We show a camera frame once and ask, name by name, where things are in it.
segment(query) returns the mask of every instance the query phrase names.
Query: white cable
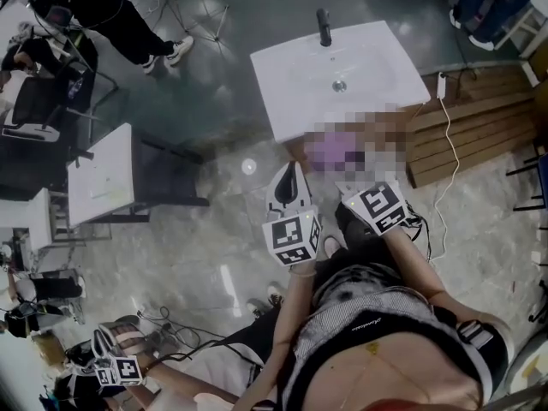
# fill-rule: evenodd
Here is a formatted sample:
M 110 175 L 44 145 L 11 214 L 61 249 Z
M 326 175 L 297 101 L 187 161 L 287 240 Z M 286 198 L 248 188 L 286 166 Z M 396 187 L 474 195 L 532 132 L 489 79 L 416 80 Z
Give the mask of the white cable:
M 442 244 L 444 246 L 444 252 L 440 256 L 437 256 L 433 259 L 430 259 L 431 262 L 433 262 L 434 260 L 437 260 L 437 259 L 441 259 L 442 257 L 445 256 L 445 253 L 446 253 L 445 239 L 447 238 L 447 224 L 445 223 L 444 217 L 442 216 L 441 212 L 438 209 L 438 204 L 444 198 L 445 194 L 450 189 L 450 187 L 453 185 L 453 182 L 455 181 L 456 172 L 459 170 L 459 167 L 461 167 L 461 162 L 459 161 L 459 158 L 456 156 L 455 147 L 453 146 L 453 142 L 451 141 L 451 139 L 449 137 L 449 128 L 451 126 L 451 118 L 449 117 L 449 114 L 447 114 L 447 110 L 445 109 L 444 101 L 442 99 L 439 99 L 439 102 L 441 103 L 441 105 L 444 109 L 444 113 L 447 116 L 447 128 L 445 129 L 445 137 L 447 138 L 447 141 L 451 145 L 451 149 L 453 150 L 453 154 L 455 155 L 456 167 L 455 167 L 455 170 L 453 170 L 453 175 L 451 176 L 450 183 L 447 185 L 444 192 L 440 195 L 440 197 L 434 203 L 434 208 L 436 209 L 436 212 L 438 213 L 439 218 L 442 220 L 442 224 L 444 225 L 444 238 L 442 240 Z

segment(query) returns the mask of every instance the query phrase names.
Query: sink drain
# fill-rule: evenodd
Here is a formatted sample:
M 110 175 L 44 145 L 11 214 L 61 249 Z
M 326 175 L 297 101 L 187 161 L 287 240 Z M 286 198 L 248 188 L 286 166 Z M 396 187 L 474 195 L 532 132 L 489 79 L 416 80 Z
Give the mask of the sink drain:
M 336 92 L 346 92 L 346 82 L 344 80 L 336 80 L 333 82 L 332 87 Z

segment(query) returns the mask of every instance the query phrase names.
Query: white sneaker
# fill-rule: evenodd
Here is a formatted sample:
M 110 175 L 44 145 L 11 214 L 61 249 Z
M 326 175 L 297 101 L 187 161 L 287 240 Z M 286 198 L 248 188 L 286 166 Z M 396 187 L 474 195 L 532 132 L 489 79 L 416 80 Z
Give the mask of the white sneaker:
M 246 306 L 249 312 L 252 313 L 256 319 L 265 315 L 263 303 L 261 303 L 259 300 L 255 300 L 254 298 L 252 298 L 251 300 L 247 301 Z
M 143 68 L 143 71 L 145 74 L 149 74 L 154 70 L 154 64 L 156 64 L 156 61 L 160 57 L 153 57 L 152 55 L 148 56 L 148 61 L 144 64 L 141 64 L 140 66 Z
M 173 53 L 166 55 L 164 61 L 170 66 L 176 65 L 181 61 L 182 56 L 187 53 L 194 44 L 194 38 L 186 37 L 183 41 L 175 41 L 173 43 Z
M 86 282 L 84 282 L 84 277 L 78 276 L 78 286 L 82 288 L 82 293 L 80 294 L 81 298 L 86 298 Z
M 283 289 L 278 283 L 271 283 L 266 288 L 266 293 L 268 295 L 268 302 L 272 307 L 280 307 L 283 303 Z
M 487 43 L 481 43 L 476 38 L 474 38 L 473 35 L 469 35 L 468 39 L 470 40 L 470 43 L 472 43 L 476 47 L 479 47 L 480 49 L 483 49 L 484 51 L 494 51 L 495 50 L 495 45 L 493 44 L 492 41 L 489 41 Z
M 455 20 L 455 16 L 453 15 L 453 9 L 449 11 L 449 21 L 456 29 L 461 28 L 461 23 Z
M 340 242 L 333 236 L 327 236 L 324 240 L 324 251 L 328 259 L 341 248 Z

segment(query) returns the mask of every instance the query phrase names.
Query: wooden pallet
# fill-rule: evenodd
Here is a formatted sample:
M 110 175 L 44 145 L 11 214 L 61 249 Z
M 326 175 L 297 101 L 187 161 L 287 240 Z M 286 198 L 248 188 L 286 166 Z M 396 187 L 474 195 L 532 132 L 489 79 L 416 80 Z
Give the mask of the wooden pallet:
M 487 68 L 477 78 L 467 71 L 449 74 L 445 107 L 459 171 L 526 145 L 536 135 L 533 90 L 519 66 Z M 455 154 L 445 137 L 447 117 L 436 99 L 437 76 L 425 77 L 432 100 L 410 123 L 409 180 L 418 188 L 451 176 Z

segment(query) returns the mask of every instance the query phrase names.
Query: white sink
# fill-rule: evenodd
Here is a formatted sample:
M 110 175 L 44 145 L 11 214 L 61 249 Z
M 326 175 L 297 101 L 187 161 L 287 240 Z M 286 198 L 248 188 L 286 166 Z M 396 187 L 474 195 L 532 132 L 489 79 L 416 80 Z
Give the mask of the white sink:
M 319 34 L 251 55 L 277 141 L 299 137 L 346 113 L 380 112 L 430 100 L 416 68 L 384 21 Z

